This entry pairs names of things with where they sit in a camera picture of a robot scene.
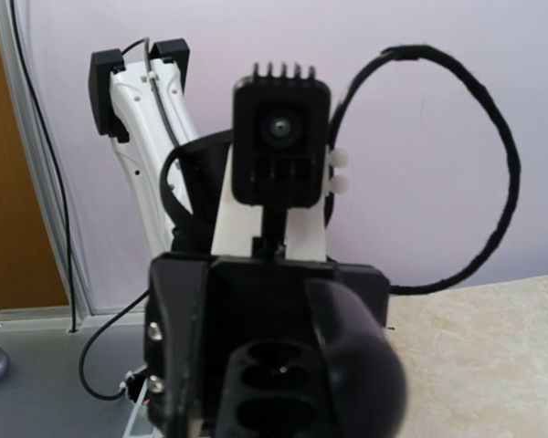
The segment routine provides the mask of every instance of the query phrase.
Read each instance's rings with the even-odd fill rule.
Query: lavender wall
[[[18,8],[95,308],[140,294],[148,261],[127,183],[91,118],[90,52],[144,35],[189,42],[186,96],[202,133],[230,125],[232,85],[254,61],[315,65],[337,98],[382,48],[448,51],[488,86],[523,161],[512,228],[470,283],[548,274],[548,0],[20,0]],[[351,152],[353,189],[330,227],[334,257],[416,284],[458,270],[484,244],[507,187],[503,150],[447,72],[424,63],[383,69],[353,102],[339,146]]]

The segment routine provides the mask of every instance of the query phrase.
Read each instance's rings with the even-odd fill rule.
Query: brown wooden panel
[[[0,308],[66,303],[0,57]]]

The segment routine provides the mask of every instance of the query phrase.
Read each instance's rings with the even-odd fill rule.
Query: beige marble tabletop
[[[548,438],[548,276],[390,302],[401,438]]]

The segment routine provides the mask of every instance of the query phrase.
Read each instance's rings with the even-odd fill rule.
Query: gray floor
[[[121,437],[131,404],[92,399],[80,386],[78,357],[94,329],[0,333],[12,367],[0,381],[0,438]],[[128,370],[142,365],[142,328],[110,328],[86,363],[91,386],[114,393]]]

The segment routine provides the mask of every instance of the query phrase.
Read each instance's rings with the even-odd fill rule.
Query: metal screw
[[[292,125],[288,119],[276,118],[270,124],[271,134],[279,139],[289,135],[290,130],[292,130]]]
[[[157,376],[150,376],[148,378],[148,389],[152,394],[160,394],[164,392],[163,380]]]
[[[148,337],[156,342],[163,340],[163,333],[157,323],[151,322],[148,326]]]

